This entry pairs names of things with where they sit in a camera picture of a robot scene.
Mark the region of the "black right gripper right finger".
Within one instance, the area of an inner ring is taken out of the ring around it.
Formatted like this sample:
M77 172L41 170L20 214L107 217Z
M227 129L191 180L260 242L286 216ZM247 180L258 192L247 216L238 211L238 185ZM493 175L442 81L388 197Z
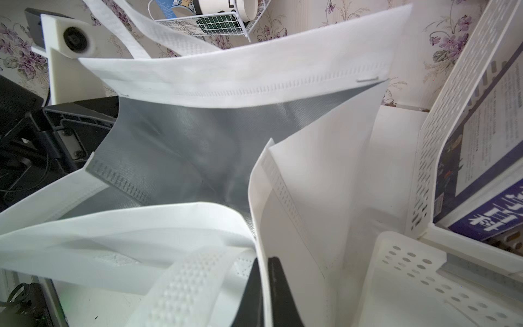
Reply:
M273 326L303 327L283 265L278 257L268 259Z

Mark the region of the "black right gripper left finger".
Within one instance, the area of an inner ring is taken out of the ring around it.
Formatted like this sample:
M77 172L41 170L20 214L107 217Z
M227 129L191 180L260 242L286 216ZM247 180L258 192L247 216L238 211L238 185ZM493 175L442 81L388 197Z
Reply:
M255 259L231 327L263 327L264 304L258 260Z

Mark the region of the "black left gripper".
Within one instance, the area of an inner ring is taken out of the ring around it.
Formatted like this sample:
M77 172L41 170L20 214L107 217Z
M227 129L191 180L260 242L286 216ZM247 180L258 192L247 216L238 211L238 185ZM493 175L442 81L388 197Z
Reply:
M82 168L117 117L116 96L51 106L1 78L1 210Z

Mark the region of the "white insulated delivery bag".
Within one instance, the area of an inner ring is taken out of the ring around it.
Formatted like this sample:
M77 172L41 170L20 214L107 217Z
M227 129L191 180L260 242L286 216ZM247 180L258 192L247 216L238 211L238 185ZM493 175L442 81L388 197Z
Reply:
M333 326L350 206L412 5L223 50L103 1L129 59L80 58L119 96L85 166L1 214L1 267L144 295L130 326L229 326L258 260L283 265L305 326Z

